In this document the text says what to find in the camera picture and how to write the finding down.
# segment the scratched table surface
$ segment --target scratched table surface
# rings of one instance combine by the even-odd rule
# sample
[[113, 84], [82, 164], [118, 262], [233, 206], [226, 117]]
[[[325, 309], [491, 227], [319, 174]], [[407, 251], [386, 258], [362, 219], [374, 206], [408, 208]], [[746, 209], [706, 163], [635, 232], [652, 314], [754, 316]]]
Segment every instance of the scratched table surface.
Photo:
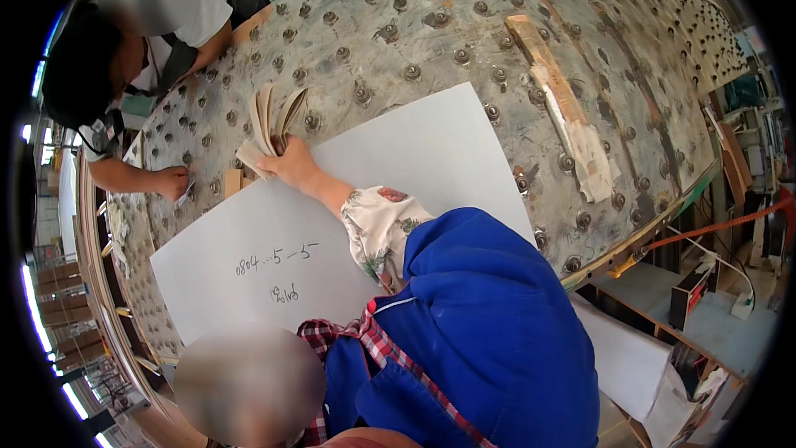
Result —
[[[599, 134], [611, 198], [587, 202], [562, 166], [562, 141], [505, 25], [517, 14], [539, 29]], [[713, 0], [279, 0], [241, 25], [217, 62], [174, 87], [128, 150], [127, 162], [149, 170], [185, 164], [196, 185], [181, 207], [157, 195], [111, 196], [123, 292], [154, 355], [178, 358], [182, 343], [149, 257], [224, 199], [224, 172], [240, 166], [235, 151], [252, 132], [248, 99], [264, 83], [274, 84], [275, 108], [309, 88], [290, 131], [311, 145], [472, 83], [543, 254], [564, 277], [568, 258], [604, 263], [691, 189], [714, 160], [700, 97], [745, 69]]]

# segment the white cable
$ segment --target white cable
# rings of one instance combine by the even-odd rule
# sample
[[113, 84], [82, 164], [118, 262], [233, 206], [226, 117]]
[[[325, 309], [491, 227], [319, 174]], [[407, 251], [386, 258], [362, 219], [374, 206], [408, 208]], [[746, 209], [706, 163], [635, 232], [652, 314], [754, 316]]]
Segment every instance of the white cable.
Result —
[[[671, 230], [671, 231], [672, 231], [672, 232], [674, 232], [675, 234], [682, 234], [682, 232], [680, 232], [678, 229], [674, 228], [674, 227], [673, 227], [673, 226], [671, 226], [671, 225], [667, 225], [667, 227], [669, 228], [669, 230]], [[737, 268], [735, 268], [735, 265], [732, 265], [731, 263], [727, 263], [727, 262], [725, 262], [725, 261], [722, 259], [722, 257], [721, 257], [721, 256], [719, 256], [719, 254], [718, 254], [718, 253], [715, 253], [715, 252], [713, 252], [713, 251], [711, 251], [711, 250], [709, 250], [709, 249], [707, 249], [707, 248], [705, 248], [705, 247], [702, 247], [702, 244], [699, 244], [698, 242], [694, 241], [692, 238], [686, 237], [685, 239], [686, 239], [687, 241], [689, 241], [691, 244], [693, 244], [694, 246], [696, 246], [696, 247], [700, 248], [700, 249], [701, 249], [702, 251], [704, 251], [705, 253], [707, 253], [707, 254], [710, 254], [711, 256], [715, 257], [717, 260], [719, 260], [720, 262], [722, 262], [722, 264], [725, 264], [726, 266], [729, 266], [729, 267], [730, 267], [732, 270], [735, 270], [735, 271], [736, 271], [736, 272], [738, 272], [738, 273], [739, 273], [739, 274], [740, 274], [740, 275], [741, 275], [743, 278], [745, 278], [745, 279], [746, 279], [746, 281], [747, 281], [747, 283], [749, 284], [749, 290], [751, 291], [751, 293], [749, 294], [749, 298], [750, 298], [752, 301], [754, 301], [754, 299], [755, 299], [755, 287], [754, 287], [754, 286], [751, 284], [751, 280], [749, 280], [749, 277], [747, 277], [747, 274], [744, 274], [744, 273], [743, 273], [741, 270], [738, 270]]]

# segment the wooden shelf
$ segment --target wooden shelf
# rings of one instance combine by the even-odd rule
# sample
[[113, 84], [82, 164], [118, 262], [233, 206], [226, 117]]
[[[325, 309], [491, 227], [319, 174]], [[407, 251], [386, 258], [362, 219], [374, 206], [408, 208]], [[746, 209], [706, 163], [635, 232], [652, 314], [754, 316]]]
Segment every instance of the wooden shelf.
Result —
[[652, 321], [741, 380], [747, 380], [765, 353], [777, 314], [757, 302], [746, 321], [730, 314], [735, 296], [705, 293], [689, 314], [685, 330], [669, 325], [672, 287], [682, 276], [647, 263], [631, 267], [621, 278], [607, 275], [592, 285]]

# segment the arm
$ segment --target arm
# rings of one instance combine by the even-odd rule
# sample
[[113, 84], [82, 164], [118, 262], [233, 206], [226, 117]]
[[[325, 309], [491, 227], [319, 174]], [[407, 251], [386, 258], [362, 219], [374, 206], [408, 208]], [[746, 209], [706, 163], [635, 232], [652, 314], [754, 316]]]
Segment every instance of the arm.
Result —
[[176, 201], [188, 187], [188, 170], [183, 166], [150, 172], [109, 157], [90, 161], [88, 170], [97, 187], [108, 192], [155, 192]]
[[355, 189], [324, 173], [306, 144], [287, 138], [281, 157], [257, 164], [283, 182], [320, 201], [339, 218], [349, 235], [351, 256], [388, 293], [403, 289], [403, 251], [410, 232], [434, 217], [413, 197], [388, 187]]
[[186, 76], [194, 73], [196, 70], [200, 70], [206, 65], [211, 64], [215, 61], [218, 56], [220, 56], [226, 48], [233, 42], [233, 25], [230, 23], [230, 20], [227, 19], [227, 22], [224, 23], [224, 26], [221, 27], [221, 30], [218, 31], [217, 34], [210, 37], [210, 40], [204, 43], [201, 47], [199, 47], [198, 54], [196, 61], [194, 61], [194, 65], [191, 66], [188, 71], [182, 75], [178, 82], [182, 81]]

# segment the floral sleeve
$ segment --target floral sleeve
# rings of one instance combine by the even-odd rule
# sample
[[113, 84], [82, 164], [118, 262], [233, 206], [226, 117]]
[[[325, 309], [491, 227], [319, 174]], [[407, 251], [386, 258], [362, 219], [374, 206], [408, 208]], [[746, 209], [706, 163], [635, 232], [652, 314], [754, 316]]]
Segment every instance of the floral sleeve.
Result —
[[414, 197], [388, 187], [354, 189], [340, 216], [354, 261], [388, 293], [402, 290], [406, 239], [416, 226], [434, 217]]

